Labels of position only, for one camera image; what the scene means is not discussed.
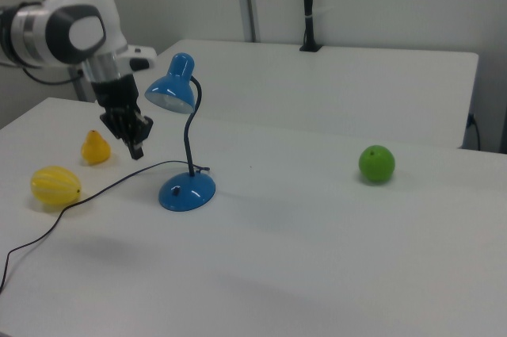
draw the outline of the lamp cord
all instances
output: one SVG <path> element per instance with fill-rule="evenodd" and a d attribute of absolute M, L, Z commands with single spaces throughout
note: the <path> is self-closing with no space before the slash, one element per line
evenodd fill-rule
<path fill-rule="evenodd" d="M 200 83 L 197 79 L 195 79 L 193 76 L 190 78 L 190 80 L 193 82 L 194 85 L 196 85 L 197 88 L 197 101 L 196 106 L 194 107 L 193 113 L 190 114 L 189 119 L 187 120 L 185 124 L 185 131 L 183 135 L 183 140 L 185 141 L 185 151 L 187 153 L 187 161 L 189 162 L 189 174 L 190 177 L 193 177 L 196 175 L 193 169 L 193 161 L 192 161 L 192 151 L 190 150 L 190 140 L 189 140 L 189 129 L 190 129 L 190 123 L 192 123 L 193 117 L 196 115 L 197 110 L 200 106 L 200 100 L 203 96 L 203 91 L 200 88 Z"/>
<path fill-rule="evenodd" d="M 477 150 L 480 151 L 481 150 L 481 135 L 478 131 L 477 121 L 475 120 L 475 115 L 473 113 L 469 113 L 468 118 L 467 118 L 466 129 L 469 129 L 472 125 L 475 127 L 475 135 L 477 136 Z"/>
<path fill-rule="evenodd" d="M 40 83 L 42 85 L 46 85 L 46 86 L 59 86 L 59 85 L 66 85 L 68 83 L 72 83 L 72 82 L 76 82 L 78 81 L 79 79 L 82 78 L 83 76 L 83 73 L 82 73 L 82 70 L 78 70 L 78 76 L 77 77 L 73 77 L 73 78 L 70 78 L 70 79 L 65 79 L 64 81 L 56 81 L 56 82 L 49 82 L 49 81 L 44 81 L 42 79 L 39 79 L 37 78 L 35 75 L 32 75 L 32 73 L 30 73 L 28 70 L 26 70 L 25 68 L 23 68 L 23 72 L 32 80 L 34 80 L 35 82 L 37 83 Z"/>
<path fill-rule="evenodd" d="M 86 203 L 86 202 L 88 202 L 88 201 L 93 200 L 95 197 L 100 196 L 100 195 L 101 195 L 101 194 L 103 194 L 105 191 L 107 191 L 107 190 L 109 190 L 109 189 L 113 188 L 114 186 L 117 186 L 118 184 L 120 184 L 120 183 L 122 183 L 123 181 L 125 181 L 125 180 L 129 179 L 129 178 L 130 178 L 130 177 L 132 177 L 132 176 L 135 176 L 135 175 L 137 175 L 137 174 L 139 174 L 139 173 L 142 173 L 142 172 L 144 172 L 145 170 L 148 170 L 148 169 L 151 169 L 151 168 L 155 168 L 155 167 L 158 167 L 159 165 L 162 165 L 162 164 L 167 164 L 167 163 L 183 163 L 183 164 L 186 164 L 186 163 L 188 163 L 188 162 L 186 162 L 186 161 L 181 161 L 181 160 L 168 160 L 168 161 L 163 161 L 163 162 L 161 162 L 161 163 L 156 163 L 156 164 L 154 164 L 154 165 L 150 165 L 149 167 L 146 167 L 146 168 L 143 168 L 143 169 L 137 170 L 137 171 L 136 171 L 136 172 L 134 172 L 134 173 L 130 173 L 128 176 L 125 176 L 125 177 L 123 177 L 122 179 L 120 179 L 120 180 L 118 180 L 118 181 L 114 182 L 113 184 L 111 184 L 111 185 L 107 186 L 106 188 L 104 188 L 104 189 L 103 189 L 103 190 L 101 190 L 100 192 L 95 193 L 93 196 L 88 197 L 88 198 L 87 198 L 87 199 L 85 199 L 85 200 L 82 200 L 82 201 L 76 202 L 76 203 L 74 203 L 74 204 L 72 204 L 72 205 L 68 205 L 66 208 L 64 208 L 64 209 L 60 212 L 60 214 L 58 215 L 58 218 L 56 218 L 55 223 L 54 223 L 54 224 L 50 227 L 50 229 L 49 229 L 49 230 L 47 230 L 47 231 L 46 231 L 46 232 L 45 232 L 42 236 L 40 236 L 39 238 L 37 238 L 37 239 L 33 240 L 32 242 L 29 242 L 29 243 L 24 244 L 24 245 L 22 245 L 22 246 L 19 246 L 19 247 L 13 248 L 11 251 L 9 251 L 9 253 L 7 254 L 7 258 L 6 258 L 6 265 L 5 265 L 5 268 L 4 268 L 4 270 L 3 270 L 2 284 L 0 284 L 0 294 L 2 294 L 2 291 L 4 290 L 4 287 L 5 287 L 5 284 L 6 284 L 7 270 L 8 270 L 8 268 L 9 268 L 9 258 L 10 258 L 10 255 L 11 255 L 13 252 L 15 252 L 15 251 L 17 251 L 17 250 L 20 250 L 20 249 L 22 249 L 22 248 L 25 248 L 25 247 L 31 246 L 31 245 L 33 245 L 33 244 L 35 244 L 35 243 L 37 243 L 37 242 L 41 241 L 42 239 L 46 238 L 47 236 L 49 236 L 49 235 L 53 232 L 53 230 L 55 230 L 56 225 L 60 222 L 60 220 L 62 219 L 63 214 L 64 214 L 64 213 L 65 213 L 68 209 L 72 209 L 72 208 L 74 208 L 75 206 L 78 206 L 78 205 L 81 205 L 81 204 L 84 204 L 84 203 Z M 195 165 L 195 166 L 193 165 L 193 167 L 197 168 L 197 169 L 198 169 L 198 171 L 201 171 L 201 170 L 210 171 L 210 168 L 208 168 L 208 167 L 200 167 L 200 166 L 198 166 L 198 165 Z"/>

